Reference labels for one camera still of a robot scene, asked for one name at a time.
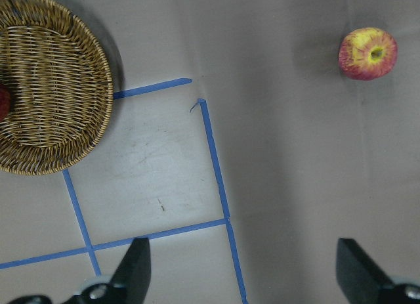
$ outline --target blue tape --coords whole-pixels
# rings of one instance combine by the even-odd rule
[[[130,96],[141,95],[141,94],[150,93],[154,91],[160,91],[161,89],[169,89],[171,87],[185,85],[191,82],[192,82],[192,79],[182,78],[182,79],[174,79],[172,81],[166,81],[162,83],[147,85],[143,87],[138,87],[136,89],[128,89],[126,91],[114,93],[114,99],[120,99],[124,97],[130,97]]]
[[[199,224],[194,224],[194,225],[188,225],[187,227],[179,227],[179,228],[173,228],[171,230],[164,230],[164,231],[161,231],[161,232],[156,232],[156,233],[152,233],[152,234],[139,236],[139,238],[149,238],[149,239],[153,240],[155,238],[161,238],[161,237],[165,237],[165,236],[171,236],[171,235],[177,235],[177,234],[182,234],[182,233],[186,233],[186,232],[192,232],[193,230],[201,230],[201,229],[209,228],[209,227],[217,227],[217,226],[223,225],[223,224],[226,224],[226,220],[225,219],[220,219],[220,220],[214,220],[214,221],[209,221],[209,222],[204,222],[204,223],[199,223]],[[103,243],[103,244],[93,246],[93,249],[94,250],[105,250],[105,249],[108,249],[108,248],[128,245],[128,244],[131,244],[133,239],[134,238],[127,238],[127,239],[124,239],[124,240],[116,240],[114,242]]]
[[[230,223],[230,219],[227,219],[226,230],[228,231],[230,251],[232,253],[232,259],[234,262],[234,268],[235,268],[235,273],[236,273],[236,280],[238,281],[239,292],[242,298],[242,304],[248,304],[247,292],[245,289],[245,282],[243,281],[242,270],[241,270],[241,265],[239,261],[239,255],[238,255],[238,249],[236,247],[234,229],[232,227],[232,224]]]
[[[209,109],[207,108],[207,102],[202,98],[198,99],[197,104],[200,105],[201,113],[203,115],[205,134],[207,135],[207,142],[209,144],[211,162],[213,163],[213,169],[215,171],[216,182],[217,182],[217,185],[219,186],[219,196],[222,202],[223,215],[225,219],[228,219],[230,217],[229,205],[228,205],[228,200],[226,198],[226,191],[224,190],[222,171],[219,165],[219,159],[217,157],[216,144],[213,138],[213,130],[211,129]]]
[[[68,193],[70,195],[70,200],[72,201],[72,204],[73,204],[74,212],[76,214],[77,222],[79,223],[83,240],[85,241],[87,252],[89,254],[89,257],[91,258],[91,263],[93,266],[94,273],[97,276],[100,276],[101,272],[100,272],[100,268],[98,264],[98,259],[96,258],[95,252],[93,251],[91,238],[89,237],[89,233],[87,232],[86,223],[83,218],[80,205],[77,200],[76,191],[74,190],[72,178],[70,177],[70,173],[68,172],[68,169],[63,170],[63,176],[64,176],[64,180],[66,181]]]
[[[226,191],[224,189],[222,171],[221,171],[221,167],[220,167],[220,164],[219,164],[219,159],[217,157],[215,140],[213,138],[213,130],[211,128],[209,109],[207,108],[207,102],[204,99],[200,98],[200,99],[197,100],[197,103],[191,108],[191,110],[197,104],[199,104],[200,107],[201,107],[201,113],[203,115],[203,121],[204,121],[205,134],[207,135],[207,142],[209,144],[211,161],[213,163],[213,169],[215,170],[215,177],[216,177],[217,185],[219,186],[219,195],[220,195],[220,200],[221,200],[221,203],[222,203],[223,215],[224,215],[224,218],[226,220],[226,230],[228,232],[228,239],[229,239],[230,251],[232,253],[232,260],[233,260],[233,263],[234,263],[234,268],[235,268],[235,273],[236,273],[236,280],[238,281],[238,287],[239,287],[239,291],[240,291],[240,294],[241,294],[242,303],[243,304],[248,304],[247,293],[246,293],[246,290],[245,290],[245,283],[243,281],[242,270],[241,270],[240,261],[239,261],[238,249],[236,247],[234,230],[233,230],[232,224],[230,222],[230,212],[229,212],[228,199],[226,197]]]
[[[81,253],[86,253],[86,252],[87,252],[87,248],[79,248],[76,250],[61,251],[60,253],[52,253],[49,255],[10,261],[8,263],[0,263],[0,269],[7,269],[7,268],[18,267],[18,266],[23,266],[23,265],[30,265],[31,263],[40,263],[42,261],[80,255]]]

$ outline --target apple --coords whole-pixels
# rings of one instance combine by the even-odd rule
[[[349,78],[368,81],[389,73],[397,54],[398,46],[391,34],[379,28],[360,28],[341,43],[339,66]]]
[[[11,108],[11,95],[7,88],[0,84],[0,121],[3,121]]]

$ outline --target gray floor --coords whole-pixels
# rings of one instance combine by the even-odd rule
[[[250,303],[346,303],[335,281],[338,237],[357,239],[389,274],[419,279],[420,0],[57,1],[101,40],[116,90],[194,80],[117,101],[101,144],[70,169],[95,244],[221,216],[200,115],[187,114],[201,97],[211,113]],[[396,38],[398,62],[381,79],[353,81],[337,67],[338,47],[346,33],[368,26]],[[124,155],[110,159],[122,148]],[[168,162],[181,172],[175,180]],[[2,200],[8,198],[0,210],[0,263],[81,247],[62,176],[0,178]],[[162,189],[158,178],[172,183]],[[48,223],[31,214],[43,210],[36,198],[27,200],[29,193],[52,207]],[[167,200],[169,216],[152,204],[155,197]],[[148,303],[240,303],[219,228],[153,248],[160,280]],[[119,249],[98,255],[104,268],[115,268]],[[189,270],[180,283],[162,282],[165,268],[178,274],[183,263]],[[11,298],[51,292],[53,285],[55,299],[64,300],[65,291],[93,275],[89,265],[78,255],[7,269],[0,271],[0,290]],[[62,268],[68,270],[59,275]],[[209,276],[197,279],[202,270]],[[31,284],[39,272],[40,284]]]

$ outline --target woven basket rim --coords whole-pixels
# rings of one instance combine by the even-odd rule
[[[82,160],[89,152],[93,150],[93,148],[99,143],[100,139],[103,137],[104,132],[110,121],[110,116],[112,113],[112,104],[113,104],[114,85],[113,85],[113,80],[112,80],[111,69],[110,69],[108,60],[106,58],[104,49],[100,45],[98,39],[93,35],[92,31],[87,27],[87,25],[64,5],[54,0],[36,0],[36,1],[39,1],[42,4],[46,4],[47,6],[56,7],[57,9],[59,9],[60,11],[64,13],[68,13],[68,16],[71,16],[73,20],[73,25],[78,26],[78,28],[81,28],[83,32],[86,34],[86,36],[90,39],[90,42],[93,44],[95,54],[97,53],[97,57],[100,60],[100,63],[101,63],[100,68],[103,69],[103,72],[105,75],[105,78],[102,81],[107,84],[106,92],[103,93],[104,95],[106,95],[106,104],[104,106],[104,115],[100,121],[100,126],[97,127],[98,131],[95,131],[96,136],[93,137],[93,139],[84,149],[77,150],[78,154],[74,156],[72,159],[69,159],[66,161],[63,161],[62,159],[61,160],[57,159],[57,161],[54,163],[54,165],[52,165],[52,167],[48,169],[43,169],[41,171],[37,170],[36,167],[31,167],[31,169],[27,170],[27,169],[19,168],[21,166],[16,168],[16,166],[3,165],[3,163],[0,162],[0,169],[2,169],[3,171],[16,173],[19,175],[45,175],[49,173],[56,173],[66,168],[69,168],[70,166]]]

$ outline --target apple stem cavity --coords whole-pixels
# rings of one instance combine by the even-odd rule
[[[377,60],[377,59],[380,59],[382,57],[382,52],[383,52],[383,49],[378,48],[378,49],[373,50],[370,53],[370,55],[371,55],[372,59]]]

